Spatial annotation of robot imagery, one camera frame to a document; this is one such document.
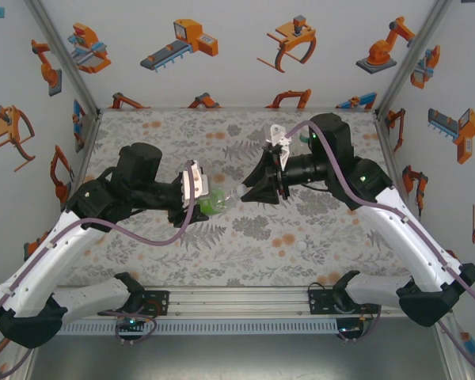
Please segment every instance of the patterned tablecloth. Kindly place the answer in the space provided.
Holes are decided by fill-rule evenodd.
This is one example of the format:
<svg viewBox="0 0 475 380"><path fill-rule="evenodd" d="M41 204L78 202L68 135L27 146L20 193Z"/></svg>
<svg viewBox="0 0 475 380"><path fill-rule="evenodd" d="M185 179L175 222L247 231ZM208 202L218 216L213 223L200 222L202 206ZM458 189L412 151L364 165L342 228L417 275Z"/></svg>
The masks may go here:
<svg viewBox="0 0 475 380"><path fill-rule="evenodd" d="M122 146L160 148L158 181L172 181L183 163L201 161L211 181L230 188L244 180L261 155L264 126L291 129L319 112L194 110L106 112L86 180L115 165ZM371 113L340 112L351 127L355 153L386 170ZM146 211L120 223L154 240L176 230L165 211ZM298 243L304 241L306 249ZM65 284L99 283L130 272L146 286L305 286L334 283L359 269L375 275L407 271L383 237L330 195L303 187L278 206L239 203L208 222L191 225L173 245L153 248L111 231L71 269Z"/></svg>

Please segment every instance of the clear plastic bottle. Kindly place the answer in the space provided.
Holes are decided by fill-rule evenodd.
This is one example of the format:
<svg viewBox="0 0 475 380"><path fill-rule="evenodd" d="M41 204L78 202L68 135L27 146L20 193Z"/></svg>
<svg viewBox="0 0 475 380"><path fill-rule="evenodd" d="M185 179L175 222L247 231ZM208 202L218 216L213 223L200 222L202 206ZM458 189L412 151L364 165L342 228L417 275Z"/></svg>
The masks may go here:
<svg viewBox="0 0 475 380"><path fill-rule="evenodd" d="M310 140L310 129L308 126L305 126L292 136L292 141L290 144L290 151L293 156L299 156L301 154L310 154L310 148L308 147L308 142Z"/></svg>
<svg viewBox="0 0 475 380"><path fill-rule="evenodd" d="M248 188L243 184L235 188L210 184L209 196L199 199L197 204L200 205L200 210L208 216L222 214L241 202L241 197L247 191Z"/></svg>

